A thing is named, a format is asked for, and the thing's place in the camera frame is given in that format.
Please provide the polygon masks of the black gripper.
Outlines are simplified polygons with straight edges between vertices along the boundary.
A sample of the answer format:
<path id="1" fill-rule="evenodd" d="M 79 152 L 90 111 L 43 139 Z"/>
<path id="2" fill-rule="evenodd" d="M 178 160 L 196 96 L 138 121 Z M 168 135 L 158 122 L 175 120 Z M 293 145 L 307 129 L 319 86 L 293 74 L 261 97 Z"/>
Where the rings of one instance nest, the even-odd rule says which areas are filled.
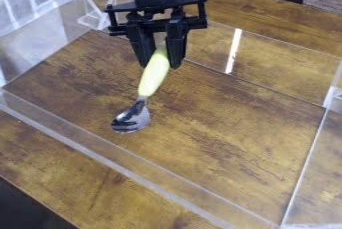
<path id="1" fill-rule="evenodd" d="M 170 66 L 178 69 L 186 56 L 187 32 L 207 27 L 207 0 L 168 0 L 155 7 L 139 7 L 135 2 L 108 4 L 111 36 L 126 35 L 142 67 L 146 67 L 156 49 L 154 33 L 166 32 Z M 183 8 L 198 7 L 198 14 L 187 16 Z"/>

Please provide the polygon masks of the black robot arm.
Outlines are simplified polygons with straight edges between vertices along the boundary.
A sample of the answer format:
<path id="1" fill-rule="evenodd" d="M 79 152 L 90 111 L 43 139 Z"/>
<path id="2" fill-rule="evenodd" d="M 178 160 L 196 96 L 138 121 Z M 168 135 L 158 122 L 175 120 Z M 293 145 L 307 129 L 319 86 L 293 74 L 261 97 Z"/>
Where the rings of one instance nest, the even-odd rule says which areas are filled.
<path id="1" fill-rule="evenodd" d="M 134 0 L 108 4 L 110 35 L 124 35 L 143 68 L 156 50 L 154 34 L 164 32 L 168 63 L 178 69 L 186 57 L 187 34 L 207 27 L 207 0 Z"/>

